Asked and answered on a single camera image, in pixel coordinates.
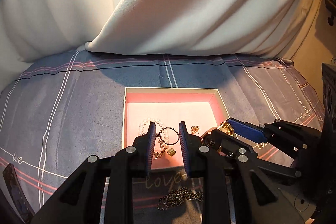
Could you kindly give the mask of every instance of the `bed sheet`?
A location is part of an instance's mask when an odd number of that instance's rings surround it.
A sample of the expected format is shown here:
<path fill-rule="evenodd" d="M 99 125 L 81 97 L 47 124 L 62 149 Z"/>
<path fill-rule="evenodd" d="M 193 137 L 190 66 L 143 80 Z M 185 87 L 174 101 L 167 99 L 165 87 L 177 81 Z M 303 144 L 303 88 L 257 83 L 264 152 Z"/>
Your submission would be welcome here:
<path fill-rule="evenodd" d="M 282 119 L 321 130 L 324 109 L 291 63 L 248 56 L 122 56 L 66 52 L 34 63 L 0 95 L 0 171 L 17 168 L 33 209 L 47 201 L 89 155 L 122 148 L 126 86 L 218 89 L 230 117 L 253 124 Z M 289 166 L 270 144 L 251 144 L 259 158 Z M 135 223 L 201 223 L 202 204 L 168 211 L 156 204 L 180 186 L 202 190 L 184 170 L 133 180 Z M 0 187 L 10 199 L 2 176 Z"/>

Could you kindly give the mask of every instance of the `ring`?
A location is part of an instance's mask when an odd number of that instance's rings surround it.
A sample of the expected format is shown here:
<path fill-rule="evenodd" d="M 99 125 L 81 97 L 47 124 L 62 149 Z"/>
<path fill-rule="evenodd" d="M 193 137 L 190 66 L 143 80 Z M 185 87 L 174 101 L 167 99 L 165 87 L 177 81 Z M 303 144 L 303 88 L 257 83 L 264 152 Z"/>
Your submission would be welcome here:
<path fill-rule="evenodd" d="M 176 142 L 174 142 L 174 143 L 167 143 L 167 142 L 164 140 L 164 138 L 162 138 L 161 134 L 162 134 L 162 132 L 163 132 L 165 129 L 167 129 L 167 128 L 174 130 L 175 133 L 177 134 L 177 141 L 176 141 Z M 177 144 L 177 143 L 179 142 L 179 139 L 180 139 L 180 135 L 179 135 L 179 133 L 177 132 L 176 129 L 174 129 L 174 128 L 172 128 L 172 127 L 165 127 L 165 128 L 162 128 L 162 129 L 160 130 L 160 132 L 159 132 L 159 134 L 158 134 L 157 137 L 160 137 L 161 141 L 163 141 L 163 142 L 164 142 L 165 144 L 167 144 L 167 145 L 174 145 L 174 144 Z"/>

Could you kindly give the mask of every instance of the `white pillow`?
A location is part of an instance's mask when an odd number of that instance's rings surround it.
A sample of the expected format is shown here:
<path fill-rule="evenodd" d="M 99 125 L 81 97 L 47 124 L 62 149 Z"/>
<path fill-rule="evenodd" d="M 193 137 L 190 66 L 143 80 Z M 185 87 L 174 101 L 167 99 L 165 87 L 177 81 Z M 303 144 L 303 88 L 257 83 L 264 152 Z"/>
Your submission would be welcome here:
<path fill-rule="evenodd" d="M 301 0 L 121 0 L 98 37 L 85 46 L 88 51 L 128 55 L 273 57 L 294 37 L 288 30 L 302 25 L 306 15 L 301 11 L 306 9 L 300 4 Z"/>
<path fill-rule="evenodd" d="M 30 62 L 95 39 L 120 0 L 0 0 L 0 91 Z"/>

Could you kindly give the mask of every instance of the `white stripe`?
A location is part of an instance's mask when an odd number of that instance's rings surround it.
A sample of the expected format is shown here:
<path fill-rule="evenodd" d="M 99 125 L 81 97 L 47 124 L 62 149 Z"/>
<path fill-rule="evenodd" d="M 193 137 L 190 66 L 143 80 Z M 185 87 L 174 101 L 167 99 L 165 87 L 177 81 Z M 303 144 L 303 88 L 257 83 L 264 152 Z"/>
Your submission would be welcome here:
<path fill-rule="evenodd" d="M 3 110 L 3 113 L 2 113 L 2 117 L 1 117 L 1 122 L 0 122 L 0 132 L 1 132 L 1 129 L 2 129 L 4 118 L 5 118 L 5 114 L 6 114 L 6 110 L 7 110 L 7 105 L 8 105 L 9 97 L 12 94 L 12 92 L 13 92 L 14 88 L 16 87 L 17 83 L 19 82 L 19 80 L 21 78 L 21 75 L 20 75 L 19 79 L 15 82 L 13 88 L 10 90 L 10 92 L 7 95 L 7 99 L 6 99 L 6 102 L 5 102 L 5 107 L 4 107 L 4 110 Z"/>
<path fill-rule="evenodd" d="M 168 76 L 168 79 L 169 79 L 170 87 L 172 88 L 172 87 L 173 87 L 173 84 L 171 83 L 171 80 L 170 80 L 170 77 L 169 77 L 169 73 L 168 73 L 168 69 L 167 69 L 167 63 L 166 63 L 166 60 L 165 60 L 164 57 L 163 57 L 163 60 L 164 60 L 164 62 L 165 62 L 165 67 L 166 67 L 166 72 L 167 72 L 167 76 Z"/>
<path fill-rule="evenodd" d="M 74 57 L 75 55 L 77 56 L 78 53 L 79 53 L 79 51 L 78 51 L 78 52 L 75 52 L 75 53 L 73 54 L 73 56 L 71 57 L 71 59 L 70 59 L 70 63 L 69 63 L 68 68 L 67 68 L 67 71 L 68 71 L 68 69 L 69 69 L 69 67 L 70 67 L 70 64 L 71 64 L 71 62 L 72 62 L 73 57 Z M 45 138 L 45 136 L 46 136 L 46 134 L 47 134 L 47 132 L 48 132 L 48 128 L 49 128 L 49 125 L 50 125 L 50 120 L 51 120 L 51 117 L 52 117 L 52 115 L 53 115 L 53 112 L 55 111 L 55 106 L 56 106 L 57 101 L 58 101 L 58 99 L 59 99 L 59 95 L 60 95 L 61 90 L 62 90 L 62 88 L 63 88 L 63 84 L 64 84 L 64 81 L 65 81 L 65 78 L 67 77 L 67 74 L 68 74 L 68 72 L 66 72 L 65 75 L 64 75 L 64 78 L 63 78 L 63 82 L 62 82 L 61 88 L 60 88 L 60 90 L 59 90 L 59 92 L 58 92 L 58 95 L 57 95 L 57 97 L 56 97 L 54 106 L 53 106 L 53 108 L 52 108 L 52 111 L 51 111 L 51 114 L 50 114 L 50 117 L 49 117 L 49 120 L 48 120 L 47 129 L 46 129 L 46 131 L 45 131 L 45 133 L 44 133 L 44 135 L 43 135 L 43 138 L 42 138 L 42 149 L 41 149 L 41 155 L 40 155 L 39 166 L 38 166 L 38 180 L 40 180 L 40 168 L 41 168 L 41 160 L 42 160 L 43 148 L 44 148 L 44 138 Z M 39 189 L 39 204 L 40 204 L 40 208 L 41 208 L 41 190 L 40 190 L 40 189 Z"/>
<path fill-rule="evenodd" d="M 295 80 L 296 84 L 297 84 L 298 87 L 300 88 L 300 83 L 298 82 L 298 80 L 295 79 L 294 77 L 293 77 L 293 79 Z M 308 97 L 308 96 L 305 96 L 305 98 L 306 98 L 306 100 L 308 101 L 309 105 L 312 106 L 313 104 L 312 104 L 311 101 L 309 100 L 309 97 Z M 322 121 L 322 119 L 321 119 L 320 117 L 318 117 L 317 115 L 316 115 L 316 118 L 317 118 L 319 121 Z"/>
<path fill-rule="evenodd" d="M 174 78 L 175 86 L 178 88 L 177 83 L 176 83 L 176 79 L 175 79 L 175 75 L 174 75 L 174 72 L 173 72 L 173 68 L 171 67 L 171 63 L 170 63 L 169 57 L 168 57 L 168 62 L 169 62 L 169 65 L 170 65 L 171 74 L 173 75 L 173 78 Z"/>
<path fill-rule="evenodd" d="M 261 87 L 261 85 L 257 82 L 256 79 L 254 79 L 254 77 L 249 73 L 249 71 L 246 69 L 246 67 L 243 65 L 243 63 L 240 61 L 240 59 L 238 58 L 238 56 L 236 56 L 237 59 L 239 60 L 239 62 L 241 63 L 241 65 L 243 66 L 246 74 L 249 76 L 249 78 L 256 84 L 256 86 L 259 88 L 259 90 L 261 91 L 270 111 L 272 112 L 272 114 L 274 115 L 275 119 L 280 119 L 280 115 L 277 113 L 277 111 L 274 108 L 273 103 L 271 102 L 271 100 L 269 99 L 268 95 L 266 94 L 265 90 Z"/>
<path fill-rule="evenodd" d="M 56 105 L 56 107 L 55 107 L 55 111 L 54 111 L 54 113 L 53 113 L 53 115 L 52 115 L 52 118 L 51 118 L 51 121 L 50 121 L 49 129 L 48 129 L 48 135 L 47 135 L 47 138 L 46 138 L 46 140 L 45 140 L 45 152 L 44 152 L 44 162 L 43 162 L 43 168 L 42 168 L 41 182 L 43 182 L 43 173 L 44 173 L 45 163 L 46 163 L 46 158 L 47 158 L 47 142 L 48 142 L 49 132 L 50 132 L 50 128 L 51 128 L 51 123 L 53 122 L 53 119 L 54 119 L 54 116 L 55 116 L 55 113 L 56 113 L 56 109 L 57 109 L 57 107 L 58 107 L 59 102 L 61 101 L 62 96 L 63 96 L 63 92 L 64 92 L 65 87 L 66 87 L 66 85 L 67 85 L 68 78 L 69 78 L 69 75 L 70 75 L 70 73 L 71 73 L 71 69 L 72 69 L 72 67 L 73 67 L 74 61 L 75 61 L 75 59 L 76 59 L 76 57 L 77 57 L 77 55 L 78 55 L 79 53 L 80 53 L 80 52 L 78 52 L 78 53 L 75 55 L 75 57 L 73 58 L 73 62 L 72 62 L 72 65 L 71 65 L 71 67 L 70 67 L 70 69 L 69 69 L 67 79 L 66 79 L 66 81 L 65 81 L 65 83 L 64 83 L 62 93 L 61 93 L 61 95 L 60 95 L 60 97 L 59 97 L 58 103 L 57 103 L 57 105 Z M 43 200 L 43 204 L 44 204 L 44 192 L 42 192 L 42 200 Z"/>
<path fill-rule="evenodd" d="M 301 102 L 301 100 L 299 99 L 298 95 L 295 93 L 295 91 L 294 91 L 294 89 L 293 89 L 292 85 L 290 84 L 290 82 L 288 81 L 288 79 L 287 79 L 286 75 L 283 73 L 283 71 L 282 71 L 282 70 L 280 70 L 280 71 L 281 71 L 282 75 L 284 76 L 284 78 L 286 79 L 286 82 L 287 82 L 287 83 L 288 83 L 288 85 L 291 87 L 292 91 L 294 92 L 294 94 L 295 94 L 296 98 L 299 100 L 300 104 L 303 106 L 304 110 L 307 112 L 307 111 L 308 111 L 308 109 L 305 107 L 305 105 L 304 105 L 304 104 Z"/>
<path fill-rule="evenodd" d="M 313 109 L 313 108 L 311 108 L 310 110 L 306 111 L 305 113 L 309 114 L 309 112 L 310 112 L 312 109 Z"/>
<path fill-rule="evenodd" d="M 191 183 L 192 183 L 192 186 L 193 186 L 193 188 L 194 188 L 194 189 L 193 189 L 193 192 L 194 192 L 194 194 L 196 194 L 194 179 L 191 179 Z M 201 223 L 202 223 L 202 212 L 201 212 L 200 204 L 198 203 L 198 201 L 196 201 L 196 206 L 197 206 L 198 213 L 199 213 L 199 217 L 200 217 L 200 219 L 201 219 Z"/>
<path fill-rule="evenodd" d="M 11 155 L 12 157 L 14 157 L 14 155 L 12 155 L 11 153 L 9 153 L 8 151 L 6 151 L 5 149 L 3 149 L 2 147 L 0 147 L 0 149 L 1 149 L 2 151 L 4 151 L 5 153 L 7 153 L 8 155 Z M 31 167 L 34 167 L 34 168 L 39 169 L 39 170 L 42 170 L 41 168 L 38 168 L 37 166 L 32 165 L 32 164 L 30 164 L 30 163 L 28 163 L 28 162 L 26 162 L 26 161 L 24 161 L 24 160 L 23 160 L 22 162 L 23 162 L 24 164 L 27 164 L 27 165 L 31 166 Z M 44 171 L 47 172 L 47 173 L 49 173 L 49 174 L 52 174 L 52 175 L 61 177 L 61 178 L 65 178 L 65 179 L 68 178 L 68 177 L 65 177 L 65 176 L 62 176 L 62 175 L 59 175 L 59 174 L 55 174 L 55 173 L 46 171 L 46 170 L 44 170 Z"/>
<path fill-rule="evenodd" d="M 199 186 L 201 187 L 201 192 L 203 192 L 203 186 L 202 186 L 201 178 L 198 178 L 198 183 L 199 183 Z"/>
<path fill-rule="evenodd" d="M 5 149 L 3 149 L 2 147 L 0 147 L 1 150 L 3 150 L 4 152 L 6 152 L 7 154 L 10 154 L 12 157 L 14 157 L 14 155 L 12 155 L 11 153 L 7 152 Z"/>

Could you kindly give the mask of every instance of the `metal screw head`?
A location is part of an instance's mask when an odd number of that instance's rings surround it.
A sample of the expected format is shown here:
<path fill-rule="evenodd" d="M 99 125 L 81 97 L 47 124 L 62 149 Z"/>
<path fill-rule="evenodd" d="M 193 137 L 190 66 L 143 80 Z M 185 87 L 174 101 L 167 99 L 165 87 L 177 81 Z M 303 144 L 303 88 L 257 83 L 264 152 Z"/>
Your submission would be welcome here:
<path fill-rule="evenodd" d="M 309 201 L 302 194 L 297 195 L 294 201 L 295 209 L 299 212 L 305 211 L 309 204 Z"/>
<path fill-rule="evenodd" d="M 202 153 L 207 153 L 207 152 L 209 152 L 209 147 L 200 146 L 198 150 L 201 151 Z"/>
<path fill-rule="evenodd" d="M 295 176 L 296 176 L 297 178 L 301 177 L 301 176 L 302 176 L 301 171 L 296 171 L 296 172 L 295 172 Z"/>
<path fill-rule="evenodd" d="M 97 156 L 92 155 L 92 156 L 87 158 L 87 161 L 90 162 L 90 163 L 93 163 L 93 162 L 96 162 L 97 159 L 98 159 Z"/>
<path fill-rule="evenodd" d="M 245 148 L 239 148 L 238 152 L 241 153 L 241 154 L 245 154 L 246 149 Z"/>
<path fill-rule="evenodd" d="M 240 156 L 238 156 L 238 160 L 240 162 L 247 162 L 249 160 L 249 158 L 246 157 L 245 155 L 240 155 Z"/>
<path fill-rule="evenodd" d="M 134 146 L 128 146 L 126 147 L 127 153 L 134 153 L 137 149 Z"/>

